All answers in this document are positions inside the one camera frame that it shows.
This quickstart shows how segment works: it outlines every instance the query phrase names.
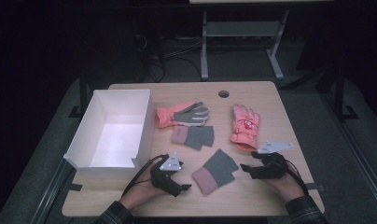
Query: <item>person's left hand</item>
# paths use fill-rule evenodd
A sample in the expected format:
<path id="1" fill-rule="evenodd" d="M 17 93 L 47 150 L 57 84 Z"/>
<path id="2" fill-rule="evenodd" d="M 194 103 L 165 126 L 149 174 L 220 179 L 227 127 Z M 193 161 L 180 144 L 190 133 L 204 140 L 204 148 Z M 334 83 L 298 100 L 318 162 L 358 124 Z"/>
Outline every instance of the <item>person's left hand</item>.
<path id="1" fill-rule="evenodd" d="M 119 200 L 119 202 L 128 210 L 132 211 L 136 206 L 142 203 L 146 203 L 157 196 L 168 194 L 162 189 L 155 188 L 151 183 L 150 170 L 154 165 L 155 163 L 147 167 L 137 179 L 137 184 L 133 185 L 133 187 Z"/>

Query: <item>hand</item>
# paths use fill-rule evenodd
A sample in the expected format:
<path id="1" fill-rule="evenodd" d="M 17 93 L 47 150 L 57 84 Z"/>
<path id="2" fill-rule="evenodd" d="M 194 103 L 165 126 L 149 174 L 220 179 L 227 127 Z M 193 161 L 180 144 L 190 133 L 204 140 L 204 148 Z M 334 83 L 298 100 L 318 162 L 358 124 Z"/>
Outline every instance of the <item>hand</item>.
<path id="1" fill-rule="evenodd" d="M 290 165 L 289 169 L 297 176 L 299 173 L 294 170 Z M 290 202 L 293 199 L 305 196 L 304 191 L 297 181 L 288 173 L 285 173 L 279 179 L 263 179 L 262 181 L 273 186 L 278 192 L 279 196 L 285 201 Z"/>
<path id="2" fill-rule="evenodd" d="M 168 194 L 162 189 L 155 188 L 151 183 L 150 170 L 154 165 L 155 163 L 147 167 L 137 179 L 136 183 L 138 184 L 133 185 L 133 187 L 119 200 L 119 202 L 128 210 L 132 211 L 136 206 L 142 203 L 146 203 L 157 196 Z"/>

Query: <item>glove logo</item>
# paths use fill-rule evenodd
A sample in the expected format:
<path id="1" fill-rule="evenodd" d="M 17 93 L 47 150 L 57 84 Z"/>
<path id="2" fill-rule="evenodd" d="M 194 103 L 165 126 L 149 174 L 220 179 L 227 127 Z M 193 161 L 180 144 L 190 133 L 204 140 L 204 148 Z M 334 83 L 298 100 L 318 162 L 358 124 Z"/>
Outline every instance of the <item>glove logo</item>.
<path id="1" fill-rule="evenodd" d="M 256 129 L 256 124 L 253 123 L 252 121 L 246 119 L 244 121 L 244 128 L 248 129 L 248 130 L 255 130 Z"/>

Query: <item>pink glove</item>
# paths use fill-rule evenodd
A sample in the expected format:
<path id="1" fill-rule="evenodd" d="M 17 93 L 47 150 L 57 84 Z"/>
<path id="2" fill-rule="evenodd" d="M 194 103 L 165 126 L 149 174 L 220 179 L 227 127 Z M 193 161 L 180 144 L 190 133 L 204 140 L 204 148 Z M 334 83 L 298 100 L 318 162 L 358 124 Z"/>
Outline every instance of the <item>pink glove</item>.
<path id="1" fill-rule="evenodd" d="M 231 141 L 241 150 L 256 151 L 260 115 L 244 105 L 234 105 L 234 117 Z"/>
<path id="2" fill-rule="evenodd" d="M 203 102 L 188 102 L 170 108 L 157 107 L 159 128 L 174 125 L 203 126 L 208 119 L 208 108 L 203 107 Z"/>

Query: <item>wooden table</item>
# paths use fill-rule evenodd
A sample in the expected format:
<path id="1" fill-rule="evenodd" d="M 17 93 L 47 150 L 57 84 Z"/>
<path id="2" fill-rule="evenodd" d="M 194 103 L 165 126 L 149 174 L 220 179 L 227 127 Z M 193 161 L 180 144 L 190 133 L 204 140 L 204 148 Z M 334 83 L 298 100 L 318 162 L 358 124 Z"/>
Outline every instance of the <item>wooden table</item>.
<path id="1" fill-rule="evenodd" d="M 157 129 L 153 135 L 152 157 L 177 152 L 184 162 L 183 169 L 173 175 L 179 184 L 192 184 L 189 191 L 178 197 L 161 196 L 133 211 L 136 217 L 266 217 L 286 215 L 283 202 L 269 185 L 253 180 L 249 173 L 238 170 L 232 173 L 235 181 L 223 186 L 210 195 L 201 194 L 191 174 L 221 148 L 235 162 L 261 166 L 249 153 L 236 148 L 230 141 L 233 121 L 232 105 L 243 104 L 260 114 L 258 145 L 267 140 L 293 143 L 294 147 L 281 154 L 292 161 L 300 170 L 305 183 L 313 178 L 302 155 L 300 145 L 291 127 L 278 91 L 272 82 L 199 82 L 199 83 L 150 83 L 116 84 L 111 90 L 150 89 L 157 105 L 169 106 L 188 101 L 204 101 L 210 116 L 206 125 L 214 126 L 213 147 L 202 147 L 201 151 L 171 143 L 173 127 Z M 218 93 L 227 91 L 230 96 L 221 98 Z M 81 185 L 80 191 L 69 190 L 63 205 L 67 217 L 99 216 L 115 200 L 130 180 L 86 179 L 76 174 L 73 186 Z M 324 205 L 316 189 L 310 190 L 321 211 Z"/>

